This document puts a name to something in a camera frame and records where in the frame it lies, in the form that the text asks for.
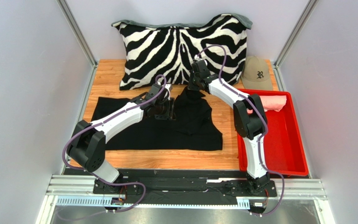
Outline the black t-shirt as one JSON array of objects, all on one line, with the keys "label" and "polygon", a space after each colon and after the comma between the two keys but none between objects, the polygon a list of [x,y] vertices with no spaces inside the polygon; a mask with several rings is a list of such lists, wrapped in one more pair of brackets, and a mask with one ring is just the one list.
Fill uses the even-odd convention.
[{"label": "black t-shirt", "polygon": [[223,149],[222,133],[212,121],[212,108],[199,91],[184,88],[175,98],[175,120],[146,118],[119,132],[107,150]]}]

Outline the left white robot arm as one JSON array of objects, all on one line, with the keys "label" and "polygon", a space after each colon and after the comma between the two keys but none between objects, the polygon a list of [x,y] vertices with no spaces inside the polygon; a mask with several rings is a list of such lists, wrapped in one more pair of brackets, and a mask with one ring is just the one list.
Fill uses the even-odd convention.
[{"label": "left white robot arm", "polygon": [[117,111],[90,123],[77,123],[64,153],[76,161],[82,170],[108,183],[115,183],[119,171],[105,159],[106,144],[124,129],[150,117],[169,119],[174,98],[171,84],[155,83],[148,92],[133,99]]}]

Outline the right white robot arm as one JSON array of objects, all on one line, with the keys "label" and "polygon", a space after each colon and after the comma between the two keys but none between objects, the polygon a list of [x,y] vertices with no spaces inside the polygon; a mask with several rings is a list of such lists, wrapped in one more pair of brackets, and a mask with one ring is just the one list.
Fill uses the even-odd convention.
[{"label": "right white robot arm", "polygon": [[243,138],[246,147],[249,189],[261,191],[270,177],[265,164],[264,136],[267,132],[267,117],[259,95],[249,95],[229,85],[212,74],[206,60],[195,60],[191,64],[188,89],[205,91],[231,106],[234,127]]}]

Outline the beige baseball cap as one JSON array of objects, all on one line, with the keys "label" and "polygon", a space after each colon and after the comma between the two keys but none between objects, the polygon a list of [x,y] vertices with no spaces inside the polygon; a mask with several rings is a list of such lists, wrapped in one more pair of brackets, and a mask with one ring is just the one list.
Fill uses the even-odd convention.
[{"label": "beige baseball cap", "polygon": [[264,59],[256,56],[246,58],[241,81],[245,89],[273,90],[269,66]]}]

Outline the zebra striped pillow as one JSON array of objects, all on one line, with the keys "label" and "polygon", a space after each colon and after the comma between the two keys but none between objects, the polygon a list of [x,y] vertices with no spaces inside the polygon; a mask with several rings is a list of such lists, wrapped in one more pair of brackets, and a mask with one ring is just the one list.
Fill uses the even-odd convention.
[{"label": "zebra striped pillow", "polygon": [[157,75],[170,84],[188,84],[196,55],[207,60],[212,73],[236,84],[247,56],[247,31],[252,21],[239,14],[223,13],[205,24],[147,25],[130,20],[112,24],[125,47],[122,91],[150,86]]}]

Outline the rolled pink t-shirt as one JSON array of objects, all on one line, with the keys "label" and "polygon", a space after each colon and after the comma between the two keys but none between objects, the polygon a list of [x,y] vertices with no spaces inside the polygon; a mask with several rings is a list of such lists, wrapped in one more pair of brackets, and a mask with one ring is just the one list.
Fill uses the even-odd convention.
[{"label": "rolled pink t-shirt", "polygon": [[273,96],[260,96],[262,106],[265,112],[275,111],[279,112],[287,103],[287,97],[285,95],[273,95]]}]

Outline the red plastic tray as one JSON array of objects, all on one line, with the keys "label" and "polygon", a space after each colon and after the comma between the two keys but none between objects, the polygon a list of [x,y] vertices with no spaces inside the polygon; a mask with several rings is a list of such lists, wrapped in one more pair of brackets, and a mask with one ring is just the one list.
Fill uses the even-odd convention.
[{"label": "red plastic tray", "polygon": [[268,120],[268,134],[264,137],[266,166],[282,175],[307,176],[309,170],[291,94],[286,91],[239,90],[249,95],[287,98],[285,106],[279,112],[266,112]]}]

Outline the right aluminium frame post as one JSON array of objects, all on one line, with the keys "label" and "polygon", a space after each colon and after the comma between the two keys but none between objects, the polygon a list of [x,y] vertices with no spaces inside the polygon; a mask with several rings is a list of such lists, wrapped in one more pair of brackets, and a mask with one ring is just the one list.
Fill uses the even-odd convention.
[{"label": "right aluminium frame post", "polygon": [[288,55],[290,49],[292,48],[293,44],[295,43],[297,37],[301,33],[303,27],[307,23],[308,19],[310,18],[311,14],[313,13],[315,7],[317,6],[319,0],[309,0],[302,11],[299,19],[297,20],[294,28],[292,29],[287,41],[285,42],[282,50],[280,51],[277,59],[275,60],[275,67],[280,67],[284,62],[286,56]]}]

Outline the aluminium frame post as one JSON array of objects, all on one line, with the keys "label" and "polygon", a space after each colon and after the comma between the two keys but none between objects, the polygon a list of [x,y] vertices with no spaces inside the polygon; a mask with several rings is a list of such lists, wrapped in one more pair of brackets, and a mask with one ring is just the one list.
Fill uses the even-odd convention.
[{"label": "aluminium frame post", "polygon": [[290,49],[292,48],[293,44],[295,43],[297,37],[301,33],[303,27],[307,23],[308,19],[310,18],[311,14],[313,13],[315,7],[317,6],[319,0],[309,0],[302,11],[299,19],[297,20],[294,28],[292,29],[287,41],[285,42],[282,50],[280,51],[277,59],[275,60],[275,67],[280,67],[284,62],[286,56],[288,55]]},{"label": "aluminium frame post", "polygon": [[91,66],[93,68],[95,68],[98,65],[98,62],[97,62],[90,46],[88,45],[88,43],[85,39],[85,36],[83,35],[75,17],[74,17],[74,14],[73,14],[72,10],[70,9],[68,2],[66,0],[57,0],[57,3],[59,4],[64,16],[66,17],[72,31],[74,32],[74,35],[76,36],[81,48],[83,49],[89,63],[91,64]]}]

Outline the left aluminium frame post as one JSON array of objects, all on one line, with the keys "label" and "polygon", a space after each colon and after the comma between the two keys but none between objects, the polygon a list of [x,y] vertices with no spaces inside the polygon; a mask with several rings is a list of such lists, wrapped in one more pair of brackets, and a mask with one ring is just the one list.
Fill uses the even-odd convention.
[{"label": "left aluminium frame post", "polygon": [[85,39],[85,36],[83,35],[75,17],[74,17],[74,14],[73,14],[72,10],[70,9],[68,2],[66,0],[57,0],[57,3],[59,4],[64,16],[66,17],[72,31],[74,32],[74,35],[76,36],[81,48],[83,49],[89,63],[91,64],[91,66],[93,68],[95,68],[98,65],[98,62],[97,62],[90,46],[88,45],[88,43]]}]

